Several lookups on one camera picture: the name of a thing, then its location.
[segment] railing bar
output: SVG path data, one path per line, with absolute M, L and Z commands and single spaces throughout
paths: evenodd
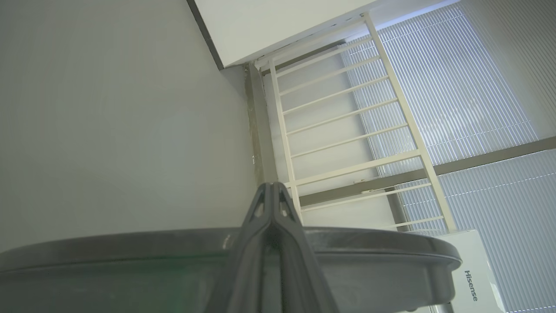
M 368 106 L 368 107 L 364 107 L 364 108 L 359 109 L 359 110 L 355 110 L 355 111 L 352 111 L 352 112 L 349 112 L 349 113 L 346 113 L 346 114 L 342 114 L 342 115 L 340 115 L 340 116 L 336 116 L 335 118 L 327 119 L 327 120 L 324 120 L 324 121 L 322 121 L 322 122 L 318 122 L 318 123 L 315 123 L 315 124 L 311 124 L 311 125 L 309 125 L 309 126 L 305 126 L 305 127 L 302 127 L 302 128 L 298 128 L 298 129 L 296 129 L 296 130 L 292 130 L 292 131 L 286 133 L 286 135 L 289 136 L 289 135 L 297 134 L 297 133 L 299 133 L 299 132 L 302 132 L 302 131 L 305 131 L 305 130 L 309 130 L 309 129 L 311 129 L 311 128 L 315 128 L 315 127 L 322 126 L 322 125 L 325 125 L 325 124 L 328 124 L 328 123 L 331 123 L 331 122 L 335 122 L 335 121 L 338 121 L 338 120 L 341 120 L 341 119 L 344 119 L 344 118 L 348 118 L 348 117 L 350 117 L 350 116 L 354 116 L 354 115 L 357 115 L 357 114 L 362 113 L 362 112 L 365 112 L 365 111 L 369 111 L 369 110 L 372 110 L 372 109 L 376 109 L 377 107 L 381 107 L 381 106 L 385 106 L 385 105 L 394 103 L 394 102 L 396 102 L 397 100 L 398 100 L 398 98 L 393 98 L 393 99 L 390 99 L 390 100 L 388 100 L 388 101 L 384 101 L 384 102 L 381 102 L 381 103 L 378 103 L 378 104 L 375 104 L 375 105 L 371 105 L 371 106 Z
M 293 92 L 293 91 L 299 90 L 299 89 L 301 89 L 301 88 L 310 86 L 310 85 L 315 84 L 315 83 L 317 83 L 317 82 L 319 82 L 319 81 L 323 81 L 323 80 L 329 79 L 329 78 L 334 77 L 334 76 L 336 76 L 336 75 L 338 75 L 338 74 L 341 74 L 341 73 L 343 73 L 343 72 L 347 72 L 347 71 L 349 71 L 349 70 L 353 70 L 354 68 L 359 67 L 359 66 L 361 66 L 361 65 L 374 62 L 374 61 L 376 61 L 376 60 L 378 60 L 378 59 L 380 59 L 380 56 L 375 56 L 375 57 L 373 57 L 373 58 L 369 58 L 369 59 L 367 59 L 367 60 L 363 60 L 363 61 L 361 61 L 361 62 L 359 62 L 359 63 L 350 65 L 350 66 L 348 66 L 348 67 L 344 67 L 343 69 L 339 69 L 339 70 L 337 70 L 337 71 L 334 71 L 334 72 L 332 72 L 332 73 L 326 74 L 326 75 L 324 75 L 324 76 L 321 76 L 321 77 L 319 77 L 319 78 L 313 79 L 313 80 L 311 80 L 311 81 L 305 82 L 305 83 L 303 83 L 303 84 L 297 85 L 297 86 L 292 87 L 292 88 L 290 88 L 290 89 L 286 89 L 286 90 L 280 92 L 280 95 L 281 95 L 281 96 L 287 95 L 287 94 L 289 94 L 290 92 Z
M 426 183 L 426 184 L 421 184 L 421 185 L 417 185 L 417 186 L 411 186 L 411 187 L 406 187 L 406 188 L 402 188 L 402 189 L 396 189 L 396 190 L 392 190 L 392 191 L 388 191 L 388 192 L 367 195 L 367 196 L 364 196 L 364 197 L 348 199 L 348 200 L 339 201 L 339 202 L 335 202 L 335 203 L 323 204 L 321 206 L 316 206 L 316 207 L 307 208 L 307 209 L 303 209 L 303 207 L 302 207 L 301 212 L 307 212 L 307 211 L 313 211 L 313 210 L 318 210 L 318 209 L 324 209 L 324 208 L 339 206 L 341 204 L 357 202 L 357 201 L 367 200 L 367 199 L 376 198 L 376 197 L 382 197 L 384 195 L 395 194 L 395 193 L 400 193 L 400 192 L 409 191 L 409 190 L 413 190 L 413 189 L 428 187 L 430 185 L 431 185 L 430 183 Z
M 359 42 L 352 43 L 352 44 L 347 45 L 347 46 L 345 46 L 345 47 L 342 47 L 342 48 L 340 48 L 340 49 L 336 49 L 336 50 L 334 50 L 334 51 L 330 51 L 330 52 L 328 52 L 328 53 L 326 53 L 326 54 L 324 54 L 324 55 L 321 55 L 321 56 L 319 56 L 319 57 L 316 57 L 316 58 L 313 58 L 313 59 L 308 60 L 308 61 L 306 61 L 306 62 L 303 62 L 303 63 L 301 63 L 301 64 L 299 64 L 299 65 L 296 65 L 296 66 L 294 66 L 294 67 L 291 67 L 291 68 L 289 68 L 289 69 L 287 69 L 287 70 L 283 70 L 283 71 L 279 72 L 278 74 L 276 74 L 276 77 L 280 77 L 280 76 L 289 74 L 289 73 L 291 73 L 291 72 L 293 72 L 293 71 L 297 71 L 297 70 L 299 70 L 299 69 L 304 68 L 305 66 L 309 66 L 309 65 L 311 65 L 311 64 L 314 64 L 314 63 L 317 63 L 317 62 L 322 61 L 322 60 L 324 60 L 324 59 L 327 59 L 327 58 L 329 58 L 329 57 L 331 57 L 331 56 L 335 56 L 335 55 L 337 55 L 338 53 L 342 53 L 342 52 L 344 52 L 344 51 L 346 51 L 346 50 L 349 50 L 349 49 L 351 49 L 351 48 L 354 48 L 354 47 L 357 47 L 357 46 L 359 46 L 359 45 L 362 45 L 362 44 L 365 43 L 365 42 L 370 42 L 371 40 L 373 40 L 373 39 L 372 39 L 372 38 L 367 38 L 367 39 L 365 39 L 365 40 L 361 40 L 361 41 L 359 41 Z
M 370 86 L 370 85 L 372 85 L 372 84 L 376 84 L 377 82 L 381 82 L 381 81 L 387 80 L 387 79 L 388 79 L 388 75 L 383 76 L 383 77 L 378 78 L 378 79 L 375 79 L 375 80 L 368 81 L 368 82 L 366 82 L 366 83 L 363 83 L 363 84 L 361 84 L 361 85 L 357 85 L 357 86 L 355 86 L 355 87 L 351 87 L 351 88 L 348 88 L 348 89 L 344 89 L 344 90 L 342 90 L 342 91 L 338 91 L 338 92 L 336 92 L 335 94 L 331 94 L 331 95 L 328 95 L 328 96 L 326 96 L 326 97 L 322 97 L 322 98 L 320 98 L 320 99 L 317 99 L 317 100 L 314 100 L 314 101 L 311 101 L 311 102 L 307 102 L 307 103 L 302 104 L 302 105 L 300 105 L 300 106 L 296 106 L 296 107 L 293 108 L 293 109 L 289 109 L 289 110 L 284 111 L 282 114 L 286 115 L 286 114 L 292 113 L 292 112 L 294 112 L 294 111 L 297 111 L 297 110 L 299 110 L 299 109 L 302 109 L 303 107 L 307 107 L 307 106 L 309 106 L 309 105 L 315 104 L 315 103 L 317 103 L 317 102 L 320 102 L 320 101 L 323 101 L 323 100 L 326 100 L 326 99 L 330 99 L 330 98 L 335 97 L 335 96 L 347 94 L 348 92 L 352 92 L 352 91 L 361 89 L 361 88 L 363 88 L 363 87 Z
M 289 182 L 285 183 L 285 185 L 286 185 L 286 187 L 307 185 L 307 184 L 310 184 L 310 183 L 319 182 L 321 180 L 334 178 L 334 177 L 338 177 L 338 176 L 342 176 L 342 175 L 346 175 L 346 174 L 351 174 L 351 173 L 359 172 L 360 170 L 379 167 L 381 165 L 386 165 L 386 164 L 390 164 L 390 163 L 393 163 L 393 162 L 398 162 L 398 161 L 403 161 L 403 160 L 407 160 L 407 159 L 411 159 L 411 158 L 416 158 L 416 157 L 419 157 L 419 156 L 421 156 L 421 151 L 411 150 L 411 151 L 395 154 L 395 155 L 392 155 L 392 156 L 388 156 L 386 158 L 381 158 L 381 159 L 361 163 L 361 164 L 358 164 L 358 165 L 353 165 L 351 167 L 333 170 L 333 171 L 330 171 L 330 172 L 327 172 L 327 173 L 324 173 L 324 174 L 318 174 L 318 175 L 310 176 L 310 177 L 307 177 L 307 178 L 292 180 L 292 181 L 289 181 Z
M 417 223 L 424 223 L 424 222 L 435 221 L 435 220 L 437 220 L 437 219 L 443 219 L 443 218 L 444 218 L 444 216 L 436 216 L 436 217 L 431 217 L 431 218 L 419 219 L 419 220 L 417 220 L 417 221 L 411 221 L 411 222 L 405 222 L 405 223 L 394 224 L 394 225 L 390 225 L 390 226 L 376 227 L 375 229 L 395 228 L 395 227 L 407 226 L 407 225 L 412 225 L 412 224 L 417 224 Z
M 357 19 L 355 19 L 354 21 L 347 23 L 346 25 L 342 25 L 340 28 L 338 28 L 338 29 L 336 29 L 336 30 L 334 30 L 334 31 L 332 31 L 332 32 L 324 32 L 324 33 L 322 33 L 322 34 L 320 34 L 320 35 L 317 35 L 316 37 L 314 37 L 313 39 L 311 39 L 311 40 L 309 40 L 309 41 L 307 41 L 307 42 L 298 43 L 298 44 L 293 43 L 293 44 L 291 45 L 291 47 L 286 46 L 286 47 L 284 47 L 284 50 L 283 50 L 283 51 L 278 52 L 278 53 L 277 53 L 276 55 L 274 55 L 274 56 L 270 56 L 270 57 L 271 57 L 271 60 L 274 60 L 274 61 L 275 61 L 275 65 L 279 65 L 280 62 L 277 62 L 277 60 L 279 60 L 279 59 L 281 59 L 281 58 L 283 58 L 283 57 L 285 57 L 285 56 L 288 56 L 288 55 L 292 54 L 293 52 L 295 52 L 295 51 L 297 51 L 297 50 L 299 50 L 299 49 L 302 49 L 302 48 L 305 48 L 305 47 L 309 47 L 309 46 L 311 46 L 311 45 L 314 45 L 315 43 L 320 42 L 323 38 L 326 38 L 326 37 L 329 37 L 329 36 L 333 36 L 333 35 L 335 35 L 335 34 L 337 34 L 337 33 L 341 33 L 341 32 L 343 32 L 343 31 L 345 31 L 345 30 L 348 29 L 348 28 L 357 26 L 357 25 L 359 25 L 359 24 L 363 25 L 364 23 L 365 23 L 365 19 L 364 19 L 364 18 L 357 18 Z
M 294 155 L 292 155 L 291 157 L 292 157 L 292 158 L 297 158 L 297 157 L 300 157 L 300 156 L 302 156 L 302 155 L 311 154 L 311 153 L 314 153 L 314 152 L 319 152 L 319 151 L 321 151 L 321 150 L 333 148 L 333 147 L 335 147 L 335 146 L 347 144 L 347 143 L 350 143 L 350 142 L 353 142 L 353 141 L 357 141 L 357 140 L 359 140 L 359 139 L 372 137 L 372 136 L 379 135 L 379 134 L 382 134 L 382 133 L 387 133 L 388 131 L 400 129 L 400 128 L 403 128 L 403 127 L 406 127 L 406 126 L 407 126 L 407 124 L 401 124 L 401 125 L 398 125 L 398 126 L 393 126 L 393 127 L 390 127 L 390 128 L 381 129 L 381 130 L 375 131 L 375 132 L 373 132 L 373 133 L 368 133 L 368 134 L 361 135 L 361 136 L 358 136 L 358 137 L 355 137 L 355 138 L 351 138 L 351 139 L 347 139 L 347 140 L 340 141 L 340 142 L 337 142 L 337 143 L 333 143 L 333 144 L 329 144 L 329 145 L 326 145 L 326 146 L 322 146 L 322 147 L 320 147 L 320 148 L 316 148 L 316 149 L 313 149 L 313 150 L 309 150 L 309 151 L 305 151 L 305 152 L 302 152 L 302 153 L 294 154 Z

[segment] dark trim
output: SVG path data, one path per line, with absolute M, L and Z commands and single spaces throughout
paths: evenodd
M 394 191 L 394 187 L 386 188 L 384 191 Z M 401 224 L 409 222 L 407 215 L 405 214 L 404 206 L 401 202 L 400 195 L 397 193 L 389 194 L 386 196 L 388 199 L 388 204 L 390 205 L 390 210 L 392 211 L 392 217 L 394 217 L 394 223 Z M 409 225 L 398 226 L 396 229 L 399 232 L 408 232 L 411 230 Z
M 304 54 L 304 55 L 301 55 L 301 56 L 298 56 L 298 57 L 296 57 L 296 58 L 293 58 L 293 59 L 291 59 L 290 61 L 286 61 L 286 62 L 284 62 L 284 63 L 282 63 L 282 64 L 276 65 L 276 70 L 283 69 L 283 68 L 286 67 L 286 66 L 290 66 L 290 65 L 292 65 L 292 64 L 294 64 L 294 63 L 297 63 L 297 62 L 299 62 L 299 61 L 301 61 L 301 60 L 304 60 L 304 59 L 306 59 L 306 58 L 308 58 L 308 57 L 311 57 L 311 56 L 313 56 L 313 55 L 315 55 L 315 54 L 321 53 L 321 52 L 323 52 L 323 51 L 326 51 L 326 50 L 328 50 L 328 49 L 330 49 L 330 48 L 334 48 L 334 47 L 339 46 L 339 45 L 343 45 L 343 44 L 345 44 L 345 43 L 346 43 L 346 41 L 342 39 L 342 40 L 338 40 L 338 41 L 336 41 L 336 42 L 330 43 L 330 44 L 328 44 L 328 45 L 326 45 L 326 46 L 322 46 L 322 47 L 320 47 L 320 48 L 318 48 L 318 49 L 315 49 L 315 50 L 313 50 L 313 51 L 311 51 L 311 52 L 307 52 L 307 53 Z M 265 76 L 266 74 L 270 74 L 270 69 L 264 70 L 261 74 L 262 74 L 262 76 Z
M 15 270 L 79 263 L 226 257 L 239 228 L 183 229 L 81 237 L 31 244 L 0 253 L 0 275 Z M 375 229 L 304 227 L 319 255 L 353 258 L 362 253 L 427 255 L 460 260 L 444 241 Z
M 197 8 L 197 3 L 195 3 L 195 0 L 187 0 L 187 4 L 189 4 L 189 9 L 191 10 L 191 13 L 193 13 L 193 17 L 195 17 L 195 22 L 197 22 L 197 25 L 199 26 L 199 29 L 201 30 L 201 34 L 203 35 L 203 38 L 205 39 L 205 42 L 208 46 L 208 50 L 210 51 L 210 54 L 212 54 L 212 58 L 214 59 L 214 63 L 216 63 L 216 66 L 218 67 L 219 71 L 223 70 L 224 65 L 222 64 L 222 60 L 220 59 L 220 56 L 218 55 L 218 51 L 216 50 L 216 46 L 214 45 L 214 42 L 212 41 L 212 37 L 210 36 L 209 30 L 207 29 L 207 27 L 205 25 L 205 21 L 203 21 L 203 18 L 201 17 L 201 13 L 199 12 L 199 8 Z
M 477 155 L 471 158 L 440 164 L 434 167 L 434 171 L 436 172 L 437 175 L 448 174 L 452 172 L 457 172 L 459 170 L 479 167 L 481 165 L 504 161 L 516 157 L 521 157 L 523 155 L 550 150 L 550 149 L 556 149 L 556 136 L 549 137 L 528 144 L 523 144 L 523 145 L 514 146 L 503 150 L 498 150 L 495 152 Z M 392 175 L 384 178 L 377 178 L 377 179 L 370 180 L 368 182 L 362 182 L 362 183 L 353 184 L 345 187 L 326 190 L 323 192 L 304 195 L 299 198 L 299 201 L 302 206 L 308 206 L 315 203 L 321 203 L 325 201 L 350 197 L 352 195 L 360 194 L 361 192 L 366 190 L 385 189 L 398 184 L 412 182 L 414 180 L 423 179 L 423 178 L 426 178 L 425 170 L 423 169 L 413 170 L 411 172 L 407 172 L 403 174 Z
M 253 62 L 249 62 L 245 64 L 245 74 L 247 117 L 253 144 L 255 180 L 258 185 L 264 182 L 276 182 L 278 174 L 261 73 L 255 68 Z

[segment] white wall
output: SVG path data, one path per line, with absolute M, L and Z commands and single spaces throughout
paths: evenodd
M 196 0 L 224 66 L 243 63 L 348 17 L 374 0 Z
M 286 90 L 343 67 L 344 64 L 340 55 L 327 58 L 301 70 L 280 77 L 280 90 Z M 263 78 L 263 82 L 269 107 L 270 130 L 276 159 L 276 169 L 279 179 L 282 182 L 288 182 L 284 149 L 277 119 L 278 113 L 276 111 L 276 102 L 270 75 L 266 75 Z M 291 109 L 349 87 L 351 86 L 345 74 L 336 75 L 325 81 L 282 96 L 283 110 Z M 355 110 L 357 110 L 357 104 L 352 94 L 337 96 L 286 115 L 286 128 L 289 131 L 295 130 Z M 364 134 L 365 130 L 361 122 L 361 117 L 355 115 L 311 130 L 290 135 L 290 149 L 292 154 L 296 154 Z M 369 143 L 366 140 L 358 140 L 317 153 L 294 158 L 293 166 L 296 179 L 300 179 L 371 160 L 372 155 Z M 370 179 L 376 176 L 377 173 L 375 169 L 364 170 L 301 186 L 299 187 L 299 192 L 301 195 L 312 194 L 351 185 L 355 181 Z M 394 219 L 386 197 L 308 211 L 303 213 L 303 218 L 307 226 L 380 227 L 394 224 Z
M 0 2 L 0 251 L 239 226 L 251 156 L 242 69 L 185 1 Z
M 556 135 L 554 2 L 463 0 L 468 19 L 520 100 L 537 136 Z

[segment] gray plastic surface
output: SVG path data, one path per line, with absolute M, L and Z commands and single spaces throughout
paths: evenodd
M 121 234 L 0 254 L 0 312 L 203 312 L 236 229 Z M 435 238 L 309 228 L 341 312 L 449 302 L 461 261 Z M 265 257 L 264 312 L 281 312 L 277 256 Z

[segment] white metal railing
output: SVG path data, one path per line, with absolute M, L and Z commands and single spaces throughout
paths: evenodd
M 301 63 L 299 65 L 296 65 L 296 66 L 294 66 L 290 69 L 284 70 L 284 71 L 280 72 L 279 74 L 276 73 L 276 65 L 279 64 L 279 59 L 282 59 L 287 55 L 291 55 L 292 53 L 294 53 L 294 51 L 298 51 L 299 49 L 307 48 L 311 45 L 314 45 L 315 43 L 318 43 L 319 40 L 322 40 L 326 36 L 331 36 L 334 33 L 340 33 L 342 31 L 345 31 L 346 28 L 355 27 L 355 26 L 363 24 L 363 23 L 366 24 L 367 28 L 369 29 L 369 32 L 370 32 L 370 35 L 371 35 L 370 38 L 367 38 L 365 40 L 356 42 L 352 45 L 348 45 L 346 47 L 335 50 L 333 52 L 326 53 L 326 54 L 324 54 L 322 56 L 319 56 L 317 58 L 314 58 L 310 61 L 303 62 L 303 63 Z M 322 60 L 324 60 L 328 57 L 331 57 L 333 55 L 337 55 L 338 53 L 341 53 L 343 51 L 351 49 L 355 46 L 361 45 L 365 42 L 370 42 L 371 40 L 374 40 L 374 42 L 375 42 L 375 47 L 376 47 L 376 49 L 379 53 L 378 56 L 367 59 L 365 61 L 358 62 L 357 64 L 354 64 L 352 66 L 346 67 L 346 68 L 341 69 L 341 70 L 334 71 L 332 73 L 326 74 L 322 77 L 319 77 L 319 78 L 316 78 L 314 80 L 305 82 L 303 84 L 297 85 L 297 86 L 289 88 L 287 90 L 280 91 L 279 84 L 278 84 L 278 77 L 289 74 L 289 73 L 291 73 L 293 71 L 296 71 L 298 69 L 301 69 L 301 68 L 303 68 L 307 65 L 322 61 Z M 353 69 L 355 67 L 358 67 L 358 66 L 361 66 L 361 65 L 364 65 L 364 64 L 367 64 L 367 63 L 371 63 L 371 62 L 374 62 L 374 61 L 378 61 L 378 60 L 382 60 L 382 63 L 383 63 L 384 68 L 386 70 L 386 76 L 380 77 L 380 78 L 375 79 L 375 80 L 368 81 L 366 83 L 363 83 L 363 84 L 345 89 L 343 91 L 336 92 L 334 94 L 331 94 L 331 95 L 322 97 L 320 99 L 317 99 L 317 100 L 299 105 L 299 106 L 294 107 L 292 109 L 283 111 L 282 102 L 281 102 L 281 97 L 283 95 L 286 95 L 286 94 L 288 94 L 292 91 L 301 89 L 303 87 L 307 87 L 307 86 L 312 85 L 314 83 L 317 83 L 319 81 L 328 79 L 330 77 L 341 74 L 343 72 L 349 71 L 350 69 Z M 317 37 L 315 37 L 315 38 L 313 38 L 313 39 L 311 39 L 307 42 L 300 43 L 298 45 L 293 45 L 289 49 L 285 48 L 285 49 L 279 51 L 278 53 L 276 53 L 275 55 L 273 55 L 269 58 L 269 66 L 270 66 L 270 74 L 271 74 L 271 78 L 272 78 L 272 88 L 273 88 L 274 97 L 275 97 L 275 100 L 276 100 L 276 110 L 278 112 L 278 121 L 279 121 L 279 126 L 280 126 L 280 134 L 281 134 L 281 137 L 282 137 L 282 144 L 284 146 L 284 153 L 285 153 L 285 158 L 286 158 L 287 175 L 288 175 L 288 180 L 289 180 L 288 182 L 285 183 L 285 185 L 288 188 L 290 188 L 290 190 L 291 190 L 291 196 L 292 196 L 292 199 L 294 200 L 294 206 L 295 206 L 295 209 L 297 210 L 297 213 L 298 213 L 301 221 L 302 221 L 301 212 L 311 211 L 311 210 L 316 210 L 316 209 L 323 209 L 323 208 L 327 208 L 327 207 L 337 206 L 337 205 L 340 205 L 340 204 L 351 203 L 351 202 L 356 202 L 356 201 L 375 198 L 375 197 L 381 197 L 381 196 L 384 196 L 384 195 L 404 192 L 404 191 L 413 190 L 413 189 L 416 189 L 416 188 L 432 187 L 434 195 L 436 197 L 436 200 L 438 201 L 442 216 L 428 218 L 428 219 L 422 219 L 422 220 L 419 220 L 419 221 L 399 223 L 399 224 L 394 224 L 394 225 L 389 225 L 389 226 L 379 227 L 379 228 L 394 228 L 394 227 L 398 227 L 398 226 L 405 226 L 405 225 L 416 224 L 416 223 L 421 223 L 421 222 L 433 221 L 433 220 L 437 220 L 437 219 L 443 219 L 445 224 L 446 224 L 447 229 L 449 229 L 449 230 L 456 229 L 453 217 L 452 217 L 452 215 L 450 213 L 450 210 L 448 208 L 448 203 L 446 202 L 446 199 L 444 198 L 444 193 L 443 193 L 442 188 L 440 186 L 440 183 L 438 181 L 438 177 L 436 176 L 436 173 L 434 172 L 434 168 L 433 168 L 433 164 L 431 162 L 430 156 L 426 151 L 425 143 L 423 142 L 423 139 L 422 139 L 421 135 L 419 134 L 417 124 L 415 122 L 415 119 L 414 119 L 413 115 L 411 114 L 408 102 L 407 102 L 407 100 L 406 100 L 406 98 L 403 94 L 403 91 L 402 91 L 401 86 L 398 82 L 398 79 L 395 76 L 394 69 L 392 68 L 391 63 L 388 60 L 388 56 L 386 54 L 386 51 L 384 50 L 384 46 L 383 46 L 382 42 L 380 42 L 380 38 L 379 38 L 378 34 L 376 33 L 376 29 L 375 29 L 369 15 L 367 13 L 364 14 L 361 19 L 357 19 L 353 22 L 350 22 L 345 27 L 343 27 L 341 29 L 334 30 L 333 32 L 330 32 L 330 33 L 327 33 L 327 34 L 319 35 L 319 36 L 317 36 Z M 370 86 L 370 85 L 373 85 L 373 84 L 377 84 L 377 83 L 379 83 L 381 81 L 385 81 L 385 80 L 390 80 L 392 88 L 394 90 L 394 94 L 396 95 L 395 98 L 390 99 L 388 101 L 384 101 L 384 102 L 375 104 L 375 105 L 371 105 L 369 107 L 365 107 L 363 109 L 356 110 L 356 111 L 353 111 L 353 112 L 350 112 L 350 113 L 347 113 L 347 114 L 339 115 L 339 116 L 336 116 L 334 118 L 327 119 L 327 120 L 324 120 L 324 121 L 321 121 L 321 122 L 318 122 L 318 123 L 315 123 L 315 124 L 312 124 L 312 125 L 309 125 L 309 126 L 306 126 L 306 127 L 303 127 L 303 128 L 299 128 L 299 129 L 292 130 L 292 131 L 287 131 L 286 130 L 285 115 L 294 113 L 294 112 L 296 112 L 300 109 L 303 109 L 305 107 L 315 105 L 318 102 L 321 102 L 323 100 L 327 100 L 327 99 L 330 99 L 330 98 L 338 96 L 338 95 L 347 94 L 349 92 L 353 92 L 353 91 L 358 90 L 360 88 L 363 88 L 365 86 Z M 370 134 L 365 134 L 365 135 L 362 135 L 362 136 L 358 136 L 358 137 L 355 137 L 355 138 L 352 138 L 352 139 L 340 141 L 338 143 L 329 144 L 329 145 L 326 145 L 326 146 L 322 146 L 320 148 L 316 148 L 316 149 L 309 150 L 309 151 L 306 151 L 306 152 L 298 153 L 298 154 L 295 154 L 295 155 L 291 155 L 291 153 L 290 153 L 290 144 L 289 144 L 288 136 L 290 136 L 292 134 L 300 133 L 300 132 L 305 131 L 305 130 L 309 130 L 309 129 L 312 129 L 312 128 L 315 128 L 315 127 L 318 127 L 318 126 L 322 126 L 322 125 L 325 125 L 325 124 L 328 124 L 328 123 L 331 123 L 331 122 L 334 122 L 334 121 L 337 121 L 337 120 L 340 120 L 340 119 L 347 118 L 349 116 L 353 116 L 353 115 L 356 115 L 356 114 L 361 114 L 364 111 L 372 110 L 372 109 L 375 109 L 377 107 L 385 106 L 385 105 L 392 104 L 392 103 L 395 103 L 395 102 L 399 103 L 399 105 L 401 107 L 401 110 L 402 110 L 402 112 L 405 116 L 406 123 L 404 123 L 404 124 L 394 126 L 394 127 L 390 127 L 390 128 L 386 128 L 386 129 L 383 129 L 383 130 L 379 130 L 379 131 L 376 131 L 376 132 L 373 132 L 373 133 L 370 133 Z M 333 171 L 330 171 L 330 172 L 327 172 L 327 173 L 318 174 L 318 175 L 314 175 L 314 176 L 307 177 L 307 178 L 302 178 L 302 179 L 296 179 L 295 178 L 294 168 L 293 168 L 293 165 L 292 165 L 292 159 L 295 158 L 295 157 L 300 157 L 302 155 L 315 153 L 317 151 L 321 151 L 321 150 L 325 150 L 325 149 L 332 148 L 332 147 L 335 147 L 335 146 L 347 144 L 347 143 L 350 143 L 352 141 L 360 140 L 360 139 L 363 139 L 363 138 L 369 138 L 369 137 L 374 136 L 374 135 L 378 135 L 378 134 L 385 133 L 385 132 L 388 132 L 388 131 L 392 131 L 392 130 L 395 130 L 395 129 L 400 129 L 400 128 L 403 128 L 403 127 L 408 127 L 409 128 L 409 131 L 411 132 L 411 135 L 413 136 L 414 144 L 416 146 L 415 150 L 395 154 L 395 155 L 392 155 L 392 156 L 389 156 L 389 157 L 386 157 L 386 158 L 381 158 L 381 159 L 373 160 L 373 161 L 370 161 L 370 162 L 365 162 L 365 163 L 353 165 L 353 166 L 350 166 L 350 167 L 347 167 L 347 168 L 333 170 Z M 389 191 L 389 192 L 385 192 L 385 193 L 380 193 L 380 194 L 364 195 L 362 197 L 351 198 L 351 199 L 347 199 L 347 200 L 341 200 L 341 201 L 337 201 L 337 202 L 334 202 L 334 203 L 326 203 L 326 204 L 322 204 L 322 205 L 311 206 L 311 207 L 305 208 L 305 209 L 301 208 L 301 205 L 300 205 L 300 202 L 299 202 L 299 191 L 297 189 L 301 185 L 315 183 L 315 182 L 319 182 L 321 180 L 335 178 L 335 177 L 339 177 L 339 176 L 342 176 L 342 175 L 347 175 L 347 174 L 350 174 L 350 173 L 359 172 L 361 170 L 376 168 L 376 167 L 380 167 L 380 166 L 383 166 L 383 165 L 386 165 L 386 164 L 399 162 L 399 161 L 402 161 L 402 160 L 407 160 L 407 159 L 416 158 L 416 157 L 421 159 L 421 162 L 423 163 L 423 166 L 425 168 L 427 177 L 429 179 L 429 183 L 421 184 L 421 185 L 417 185 L 417 186 L 413 186 L 413 187 L 397 189 L 397 190 L 393 190 L 393 191 Z

